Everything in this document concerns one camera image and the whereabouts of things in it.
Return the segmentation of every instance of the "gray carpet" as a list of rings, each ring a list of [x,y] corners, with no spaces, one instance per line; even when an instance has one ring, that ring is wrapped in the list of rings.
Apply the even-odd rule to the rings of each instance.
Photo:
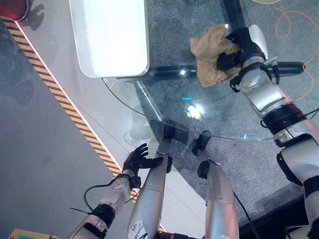
[[[291,35],[279,40],[275,35],[275,25],[280,13],[274,5],[262,5],[250,0],[242,2],[244,12],[249,13],[250,24],[262,29],[269,55],[277,55],[280,61],[309,60],[318,44],[316,29],[302,16],[291,14]],[[288,11],[298,10],[318,22],[318,0],[307,2],[282,0],[275,6]],[[224,23],[219,1],[176,0],[148,1],[148,23],[150,38],[151,67],[194,64],[189,50],[189,38],[201,36],[206,26]],[[284,35],[287,22],[279,25],[279,34]],[[318,58],[307,66],[315,77],[315,87],[309,96],[298,101],[298,106],[306,113],[318,107],[319,89],[316,73],[319,72]],[[281,85],[295,99],[302,96],[311,85],[307,74],[282,78]],[[177,128],[194,132],[209,130],[213,137],[208,149],[219,158],[229,176],[232,186],[253,218],[289,202],[303,191],[290,183],[276,162],[280,151],[272,140],[243,141],[270,138],[271,134],[260,127],[258,117],[248,107],[247,101],[232,92],[228,83],[203,89],[197,79],[186,81],[167,80],[146,85],[146,89],[165,120],[177,122]],[[137,88],[144,113],[152,116],[149,103]],[[181,101],[181,97],[192,97],[191,102]],[[187,116],[189,105],[204,108],[200,119]],[[150,120],[151,127],[161,139],[163,124]],[[196,175],[198,160],[188,150],[188,145],[198,137],[196,133],[178,130],[172,145],[173,164],[186,181],[202,197],[205,197],[205,180]],[[239,222],[246,222],[242,210],[238,210]]]

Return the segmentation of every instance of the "tan cloth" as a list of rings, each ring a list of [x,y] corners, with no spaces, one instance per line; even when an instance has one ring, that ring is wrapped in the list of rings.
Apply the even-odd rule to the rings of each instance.
[[[225,33],[225,25],[219,24],[215,27],[207,27],[201,38],[192,37],[189,40],[190,51],[196,57],[197,78],[203,87],[231,80],[240,72],[240,67],[227,72],[220,71],[216,67],[220,53],[230,54],[239,50],[236,44],[224,38]]]

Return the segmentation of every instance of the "wire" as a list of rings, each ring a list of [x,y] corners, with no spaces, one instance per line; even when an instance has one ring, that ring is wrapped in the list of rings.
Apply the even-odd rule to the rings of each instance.
[[[76,210],[76,211],[79,211],[79,212],[82,212],[82,213],[89,214],[88,212],[83,211],[83,210],[80,210],[80,209],[77,209],[77,208],[69,208],[69,209],[72,209],[72,210]]]
[[[83,194],[83,200],[85,205],[88,207],[88,209],[90,209],[91,211],[93,211],[93,208],[89,205],[88,201],[86,200],[86,194],[92,190],[93,188],[102,188],[102,187],[108,187],[110,186],[114,181],[116,180],[116,178],[112,179],[111,182],[109,182],[108,184],[103,184],[103,185],[94,185],[92,187],[89,187]]]
[[[315,112],[315,114],[314,114],[313,116],[311,116],[311,119],[312,119],[313,117],[315,117],[315,115],[318,113],[318,111],[319,111],[319,108],[317,108],[317,109],[315,109],[315,110],[309,112],[308,114],[305,114],[305,116],[308,116],[308,115],[310,115],[310,114],[312,114],[312,113]]]
[[[263,124],[263,120],[260,120],[260,125],[262,126],[262,128],[267,128],[267,126]]]
[[[133,198],[135,198],[140,192],[138,191],[134,196],[132,196],[130,199],[128,199],[126,202],[124,203],[128,203],[130,200],[132,200]]]
[[[147,235],[148,235],[148,234],[145,233],[145,234],[143,234],[139,239],[145,239]]]
[[[304,14],[304,13],[302,13],[302,12],[300,12],[300,11],[291,10],[291,11],[286,11],[286,12],[284,12],[284,11],[282,11],[280,8],[277,8],[277,7],[274,7],[274,8],[282,13],[282,15],[278,18],[277,23],[276,23],[276,27],[275,27],[275,33],[276,33],[276,36],[277,36],[279,39],[284,39],[284,38],[286,38],[286,37],[290,34],[290,31],[291,31],[291,28],[292,28],[292,27],[291,27],[290,18],[289,18],[289,16],[287,15],[288,13],[296,13],[296,14],[299,14],[299,15],[304,16],[305,18],[307,18],[307,19],[315,26],[315,28],[316,28],[316,30],[317,30],[317,33],[318,33],[318,35],[319,35],[319,27],[318,27],[318,25],[316,24],[316,22],[315,22],[311,17],[307,16],[306,14]],[[287,19],[287,21],[288,21],[288,24],[289,24],[289,28],[288,28],[288,32],[287,32],[286,35],[284,35],[284,36],[279,36],[279,35],[278,35],[278,25],[279,25],[281,19],[283,18],[283,16],[286,17],[286,19]],[[310,62],[312,62],[312,60],[318,55],[318,53],[319,53],[319,44],[318,44],[318,47],[317,47],[317,49],[316,49],[316,52],[315,52],[315,54],[312,56],[312,58],[311,58],[310,60],[308,60],[308,61],[303,65],[303,70],[304,70],[304,72],[307,73],[307,75],[310,77],[310,79],[311,79],[311,81],[312,81],[311,86],[310,86],[310,89],[309,89],[303,96],[297,98],[296,101],[299,101],[299,100],[303,99],[304,97],[306,97],[307,95],[309,95],[309,93],[312,91],[312,89],[313,89],[313,87],[314,87],[314,85],[315,85],[315,80],[314,80],[312,74],[311,74],[309,71],[306,70],[306,65],[309,64]]]
[[[256,228],[255,228],[255,226],[254,226],[254,224],[253,224],[253,222],[251,221],[251,219],[250,219],[250,217],[249,217],[249,215],[248,215],[248,212],[246,211],[244,205],[241,203],[241,201],[239,200],[239,198],[237,197],[237,195],[236,195],[235,192],[234,192],[234,196],[235,196],[235,198],[237,199],[237,201],[239,202],[239,204],[240,204],[240,206],[242,207],[242,209],[244,210],[244,212],[245,212],[245,214],[246,214],[246,217],[247,217],[247,219],[248,219],[248,221],[249,221],[249,224],[250,224],[250,226],[251,226],[251,229],[253,230],[253,232],[254,232],[256,238],[257,238],[257,239],[261,239],[261,237],[259,236],[259,234],[258,234],[258,232],[257,232],[257,230],[256,230]]]
[[[301,227],[306,227],[306,226],[308,226],[308,225],[286,226],[286,227],[285,227],[286,236],[288,236],[289,239],[292,239],[291,236],[290,236],[290,233],[289,233],[288,229],[291,229],[291,228],[301,228]]]
[[[319,109],[316,111],[316,113],[313,116],[311,116],[311,119],[315,117],[318,112],[319,112]]]

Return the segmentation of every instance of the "green object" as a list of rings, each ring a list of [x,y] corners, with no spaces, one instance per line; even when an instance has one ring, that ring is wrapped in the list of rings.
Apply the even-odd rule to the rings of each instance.
[[[40,237],[36,235],[29,235],[25,233],[18,233],[15,235],[14,239],[49,239],[48,237]]]

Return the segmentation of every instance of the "orange cable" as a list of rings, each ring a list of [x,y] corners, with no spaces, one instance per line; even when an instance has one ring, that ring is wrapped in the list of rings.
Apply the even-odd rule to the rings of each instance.
[[[278,18],[277,23],[276,23],[276,27],[275,27],[275,34],[276,34],[276,36],[277,36],[279,39],[284,39],[284,38],[286,38],[286,37],[290,34],[290,31],[291,31],[291,28],[292,28],[292,24],[291,24],[291,21],[290,21],[289,16],[287,15],[288,13],[296,13],[296,14],[299,14],[299,15],[304,16],[305,18],[307,18],[307,19],[315,26],[315,28],[316,28],[316,30],[317,30],[317,33],[318,33],[318,35],[319,35],[319,27],[318,27],[318,25],[315,23],[315,21],[314,21],[311,17],[307,16],[306,14],[304,14],[304,13],[302,13],[302,12],[300,12],[300,11],[291,10],[291,11],[286,11],[286,12],[284,12],[284,11],[282,11],[280,8],[277,8],[277,7],[274,7],[274,8],[282,13],[282,15]],[[288,32],[287,32],[286,35],[284,35],[284,36],[279,36],[279,34],[278,34],[278,25],[279,25],[280,21],[282,20],[283,16],[286,17],[286,19],[287,19],[287,21],[288,21],[288,24],[289,24],[289,28],[288,28]],[[315,80],[314,80],[312,74],[311,74],[309,71],[306,70],[306,65],[309,64],[311,61],[313,61],[314,58],[318,55],[318,53],[319,53],[319,44],[318,44],[317,50],[316,50],[315,54],[312,56],[312,58],[311,58],[310,60],[308,60],[308,61],[303,65],[303,70],[307,73],[307,75],[311,78],[311,81],[312,81],[311,86],[310,86],[310,89],[309,89],[303,96],[297,98],[295,101],[301,100],[301,99],[303,99],[304,97],[306,97],[307,95],[309,95],[309,93],[312,91],[312,89],[313,89],[313,87],[314,87],[314,85],[315,85]]]

